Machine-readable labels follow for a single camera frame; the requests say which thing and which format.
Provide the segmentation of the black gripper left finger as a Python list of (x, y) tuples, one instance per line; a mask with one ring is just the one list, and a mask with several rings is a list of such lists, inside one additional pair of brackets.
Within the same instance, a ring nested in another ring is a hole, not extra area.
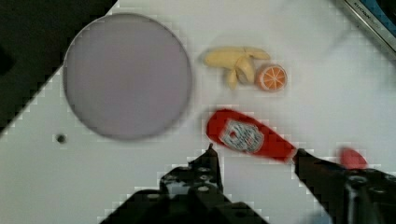
[(161, 177), (157, 189), (143, 189), (100, 224), (268, 224), (246, 203), (223, 194), (219, 156), (212, 146), (186, 166)]

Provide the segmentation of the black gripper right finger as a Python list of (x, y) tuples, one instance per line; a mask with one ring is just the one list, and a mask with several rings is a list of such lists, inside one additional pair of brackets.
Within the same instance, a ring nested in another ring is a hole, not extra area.
[(347, 169), (302, 148), (293, 156), (293, 164), (332, 224), (396, 224), (394, 175), (372, 168)]

